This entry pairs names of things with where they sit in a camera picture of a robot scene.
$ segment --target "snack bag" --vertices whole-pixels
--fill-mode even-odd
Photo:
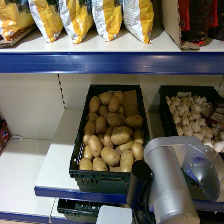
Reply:
[[[28,0],[0,0],[0,34],[6,41],[33,24]]]
[[[105,40],[113,40],[120,31],[122,8],[119,0],[92,0],[93,20],[98,34]]]
[[[125,27],[141,42],[150,43],[153,26],[153,5],[151,0],[124,0]]]
[[[59,0],[59,12],[67,34],[79,44],[93,25],[90,1]]]
[[[206,39],[209,30],[210,0],[191,0],[189,17],[190,34],[188,41],[200,42]]]
[[[46,41],[55,41],[63,28],[57,0],[29,0],[29,5],[34,21]]]

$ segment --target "yellow chip bag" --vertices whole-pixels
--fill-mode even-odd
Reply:
[[[33,24],[28,0],[0,0],[0,34],[6,41]]]
[[[92,0],[93,20],[98,34],[105,40],[113,40],[120,31],[122,8],[119,0]]]
[[[58,12],[57,0],[28,0],[31,14],[46,42],[55,41],[63,24]]]
[[[81,43],[93,25],[90,0],[59,0],[59,12],[72,42]]]
[[[124,0],[124,25],[141,42],[150,43],[154,11],[151,0]]]

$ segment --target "black plastic crate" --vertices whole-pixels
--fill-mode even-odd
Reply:
[[[95,193],[110,193],[110,194],[126,194],[130,179],[130,173],[124,172],[103,172],[103,171],[86,171],[79,170],[78,163],[82,158],[83,153],[83,128],[86,124],[86,117],[89,109],[89,101],[93,96],[107,91],[132,91],[136,90],[138,100],[139,114],[143,117],[143,133],[145,146],[150,141],[148,123],[143,103],[141,88],[139,85],[90,85],[86,102],[79,125],[78,134],[75,140],[74,150],[72,153],[69,174],[71,178],[75,178],[81,191]]]
[[[96,223],[100,207],[103,205],[121,206],[120,204],[59,199],[57,211],[64,214],[70,221]]]
[[[198,95],[206,97],[213,106],[218,102],[223,102],[223,98],[218,94],[213,86],[161,86],[159,114],[163,125],[165,136],[178,136],[176,125],[173,121],[173,115],[170,112],[166,102],[166,96],[176,96],[178,92],[190,92],[192,96]]]

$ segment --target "white wall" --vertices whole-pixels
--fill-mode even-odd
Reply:
[[[56,74],[0,74],[0,113],[13,135],[51,140],[63,111]]]

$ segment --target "potato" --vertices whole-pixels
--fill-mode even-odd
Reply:
[[[125,144],[128,142],[129,138],[130,138],[130,133],[125,126],[116,127],[113,129],[113,132],[111,135],[111,141],[115,145]]]
[[[143,160],[144,158],[144,148],[141,143],[134,142],[131,146],[131,151],[134,154],[135,160]]]
[[[120,166],[109,166],[110,172],[121,172]]]
[[[126,125],[126,117],[124,116],[124,114],[120,114],[121,118],[122,118],[122,126]]]
[[[104,146],[107,147],[114,147],[114,143],[111,141],[111,135],[113,132],[113,127],[109,126],[105,132],[104,138],[103,138],[103,142],[104,142]]]
[[[122,152],[121,154],[121,160],[120,160],[120,164],[121,164],[121,170],[122,167],[125,165],[130,165],[132,166],[134,163],[134,155],[133,152],[131,150],[125,150],[124,152]]]
[[[124,107],[122,107],[122,106],[120,105],[120,106],[118,107],[117,113],[118,113],[118,114],[124,114]]]
[[[99,116],[96,113],[88,113],[88,115],[87,115],[87,122],[93,122],[93,123],[95,123],[95,121],[96,121],[96,119],[98,117]]]
[[[107,130],[107,121],[104,116],[100,116],[96,120],[96,134],[104,134]]]
[[[102,142],[102,146],[104,146],[104,134],[98,134],[97,138]]]
[[[137,114],[126,118],[126,125],[130,128],[141,128],[143,125],[143,118]]]
[[[107,113],[104,117],[107,120],[107,124],[112,127],[119,127],[123,123],[122,117],[117,113]]]
[[[99,110],[99,107],[100,107],[100,100],[98,99],[97,96],[93,96],[89,101],[89,112],[96,113]]]
[[[102,151],[102,142],[97,138],[96,135],[91,135],[89,138],[89,148],[94,157],[98,157]]]
[[[109,166],[116,166],[120,161],[120,154],[111,147],[104,147],[101,152],[101,157]]]
[[[82,158],[79,162],[80,170],[93,170],[92,161],[87,158]]]
[[[127,143],[117,146],[116,149],[118,149],[122,153],[125,150],[131,150],[132,145],[133,145],[133,139],[129,138]]]
[[[125,101],[125,96],[122,92],[114,92],[113,96],[116,96],[119,99],[119,103],[122,105]]]
[[[144,143],[143,132],[140,128],[137,128],[134,130],[133,139],[134,139],[134,142],[139,142],[143,145]]]
[[[87,122],[83,129],[83,142],[85,145],[89,144],[89,138],[94,135],[96,131],[95,124],[93,122]]]
[[[109,100],[108,111],[110,113],[116,113],[119,108],[119,99],[116,96],[112,96]]]
[[[89,148],[89,145],[86,145],[84,147],[84,150],[83,150],[83,158],[86,158],[86,159],[89,159],[89,160],[92,160],[93,159],[93,154]]]
[[[108,108],[105,105],[100,105],[99,111],[98,111],[100,116],[103,116],[104,114],[108,113]]]
[[[124,164],[123,166],[120,167],[120,169],[121,172],[130,173],[132,171],[132,165]]]
[[[132,128],[129,128],[129,127],[127,127],[127,126],[124,126],[124,127],[127,128],[128,132],[129,132],[129,134],[130,134],[130,136],[132,136],[132,135],[133,135],[133,129],[132,129]]]
[[[112,94],[109,93],[109,92],[104,92],[104,93],[101,93],[101,94],[99,95],[100,102],[101,102],[103,105],[108,105],[109,100],[110,100],[111,97],[112,97]]]
[[[108,171],[106,163],[100,157],[96,157],[93,159],[93,170]]]

